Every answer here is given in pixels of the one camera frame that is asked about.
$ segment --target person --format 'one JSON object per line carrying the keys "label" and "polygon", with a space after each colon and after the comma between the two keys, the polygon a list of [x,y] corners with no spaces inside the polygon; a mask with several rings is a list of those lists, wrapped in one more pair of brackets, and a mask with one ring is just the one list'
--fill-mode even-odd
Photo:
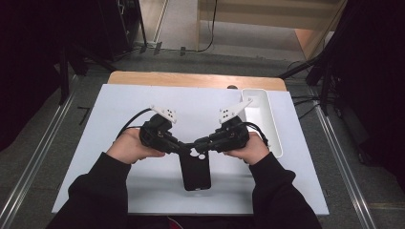
{"label": "person", "polygon": [[[255,228],[321,228],[292,185],[295,174],[282,167],[256,133],[249,133],[249,137],[244,148],[225,154],[249,164],[256,183],[252,192]],[[164,155],[140,143],[139,129],[127,129],[106,153],[101,153],[88,174],[72,183],[69,199],[47,228],[127,228],[126,178],[132,164]]]}

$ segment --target white tray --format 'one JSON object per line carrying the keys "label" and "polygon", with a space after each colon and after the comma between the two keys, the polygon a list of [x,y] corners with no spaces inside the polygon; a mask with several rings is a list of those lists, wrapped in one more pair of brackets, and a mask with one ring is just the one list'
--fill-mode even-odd
{"label": "white tray", "polygon": [[246,121],[259,126],[268,139],[268,149],[276,158],[280,158],[283,155],[283,148],[280,144],[267,92],[263,89],[243,89],[242,99],[243,101],[252,99],[252,102],[245,107]]}

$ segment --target floor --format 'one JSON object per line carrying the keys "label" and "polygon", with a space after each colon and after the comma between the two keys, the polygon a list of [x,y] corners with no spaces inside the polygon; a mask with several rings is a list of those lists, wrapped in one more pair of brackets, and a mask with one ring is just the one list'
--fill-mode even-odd
{"label": "floor", "polygon": [[[223,73],[253,76],[274,76],[305,62],[298,41],[291,29],[245,27],[216,24],[214,46],[205,54],[190,53],[180,57],[181,47],[195,47],[195,26],[192,9],[196,1],[162,0],[141,1],[151,47],[161,42],[160,54],[154,50],[146,53],[134,52],[114,63],[126,71],[158,71],[178,73]],[[176,13],[175,10],[188,13]],[[210,33],[208,23],[202,28],[201,46],[207,45]],[[51,136],[47,153],[41,159],[41,166],[34,171],[29,190],[21,193],[18,211],[10,224],[0,224],[2,228],[43,228],[53,217],[50,213],[57,190],[75,153],[88,118],[87,111],[96,100],[97,92],[107,82],[109,73],[99,66],[89,63],[88,76],[73,79],[75,89],[64,119],[56,126],[57,135]],[[286,80],[292,95],[308,95],[319,88],[310,89],[304,79],[307,71]],[[15,142],[0,154],[0,205],[6,204],[11,191],[36,152],[41,137],[46,133],[55,113],[59,94],[55,92],[43,108],[32,118]],[[305,103],[296,106],[297,115],[307,113],[314,106]],[[343,179],[336,153],[331,148],[322,114],[312,110],[301,120],[302,129],[311,151],[312,160],[318,174],[330,216],[320,217],[324,228],[405,228],[405,195],[395,183],[395,179],[381,167],[362,165],[357,158],[355,145],[345,123],[337,117],[332,107],[327,120],[332,124],[338,139],[339,149],[350,166],[352,177],[360,194],[366,200],[373,221],[362,221],[355,211],[350,196],[350,187]]]}

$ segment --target forearm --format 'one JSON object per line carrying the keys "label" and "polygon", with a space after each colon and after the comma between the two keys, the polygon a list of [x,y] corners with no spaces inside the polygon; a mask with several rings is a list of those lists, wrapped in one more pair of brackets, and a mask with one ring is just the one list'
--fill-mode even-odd
{"label": "forearm", "polygon": [[69,188],[69,200],[48,228],[125,228],[126,178],[131,165],[102,154],[87,175]]}
{"label": "forearm", "polygon": [[295,174],[272,155],[250,166],[256,181],[253,212],[258,228],[321,228],[301,193],[292,185]]}

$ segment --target smartphone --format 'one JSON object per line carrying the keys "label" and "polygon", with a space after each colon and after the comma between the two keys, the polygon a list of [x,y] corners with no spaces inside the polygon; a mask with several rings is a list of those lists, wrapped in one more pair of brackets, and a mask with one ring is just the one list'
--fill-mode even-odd
{"label": "smartphone", "polygon": [[199,191],[211,188],[209,154],[203,156],[179,155],[182,182],[186,191]]}

